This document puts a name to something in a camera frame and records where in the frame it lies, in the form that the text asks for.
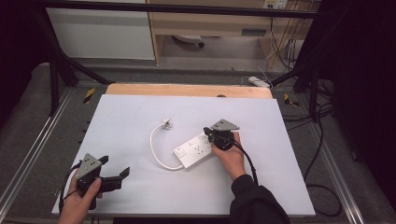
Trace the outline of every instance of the yellow and black tape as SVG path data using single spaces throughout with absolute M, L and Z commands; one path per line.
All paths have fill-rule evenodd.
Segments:
M 95 92 L 95 88 L 90 88 L 88 90 L 87 94 L 85 95 L 84 102 L 82 102 L 84 105 L 90 102 L 94 92 Z
M 294 105 L 294 106 L 300 106 L 298 102 L 293 102 L 289 99 L 289 96 L 287 93 L 285 93 L 285 105 Z

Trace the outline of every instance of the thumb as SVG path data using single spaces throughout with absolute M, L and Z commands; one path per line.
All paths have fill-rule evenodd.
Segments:
M 101 184 L 102 184 L 102 179 L 96 178 L 88 188 L 87 192 L 85 193 L 82 200 L 84 201 L 84 203 L 87 203 L 88 206 L 91 204 L 92 199 L 98 193 Z

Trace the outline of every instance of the white wall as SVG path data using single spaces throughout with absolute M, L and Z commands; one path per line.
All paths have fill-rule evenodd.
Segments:
M 48 8 L 48 13 L 61 47 L 70 57 L 154 60 L 146 12 Z

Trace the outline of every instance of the gray mounting plate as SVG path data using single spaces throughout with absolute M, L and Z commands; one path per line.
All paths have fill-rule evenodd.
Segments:
M 239 127 L 231 123 L 226 119 L 221 119 L 211 127 L 213 130 L 216 131 L 231 131 L 231 130 L 238 130 Z
M 81 179 L 85 175 L 89 174 L 94 169 L 100 167 L 102 163 L 91 156 L 89 153 L 85 154 L 84 160 L 81 162 L 79 166 L 76 178 L 77 180 Z

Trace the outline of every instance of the floor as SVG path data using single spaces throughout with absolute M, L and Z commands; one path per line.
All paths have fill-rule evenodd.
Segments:
M 171 36 L 165 39 L 163 60 L 160 65 L 147 62 L 128 62 L 117 68 L 106 66 L 105 63 L 92 65 L 92 70 L 103 77 L 118 82 L 150 82 L 150 83 L 189 83 L 207 85 L 250 85 L 247 77 L 256 76 L 270 80 L 281 76 L 287 69 L 268 69 L 257 39 L 208 37 L 204 39 L 205 47 L 200 49 L 194 45 L 180 43 Z M 57 189 L 63 176 L 70 168 L 77 154 L 84 133 L 89 128 L 95 107 L 106 86 L 92 82 L 83 74 L 78 74 L 80 85 L 77 88 L 64 88 L 69 92 L 69 100 L 64 107 L 48 139 L 40 148 L 31 164 L 30 173 L 22 180 L 20 188 L 15 188 L 18 195 L 9 199 L 12 205 L 7 207 L 5 223 L 54 223 L 56 216 L 50 213 Z M 0 192 L 7 192 L 15 186 L 9 186 L 12 177 L 18 172 L 20 164 L 40 135 L 41 129 L 48 121 L 50 111 L 50 85 L 48 68 L 37 67 L 28 89 L 21 101 L 14 108 L 12 115 L 0 132 Z M 278 100 L 284 118 L 297 119 L 305 115 L 303 100 L 305 94 L 294 94 L 294 79 L 282 83 L 272 89 Z M 87 91 L 95 87 L 95 94 L 90 102 L 82 103 Z M 285 103 L 285 93 L 291 101 Z M 324 104 L 326 97 L 319 97 Z M 323 134 L 326 146 L 331 151 L 341 170 L 356 205 L 365 223 L 396 223 L 394 210 L 376 185 L 364 163 L 355 162 L 347 140 L 340 129 L 337 119 L 328 115 L 322 119 Z M 315 137 L 315 124 L 286 122 L 289 130 L 296 159 L 302 174 L 312 161 L 318 141 Z M 325 185 L 334 189 L 334 182 L 329 175 L 328 167 L 322 154 L 315 161 L 307 183 Z M 337 201 L 328 192 L 321 189 L 309 190 L 315 207 L 328 213 L 337 211 Z M 337 217 L 316 215 L 293 220 L 295 223 L 349 223 L 346 211 Z M 149 223 L 136 220 L 135 223 Z

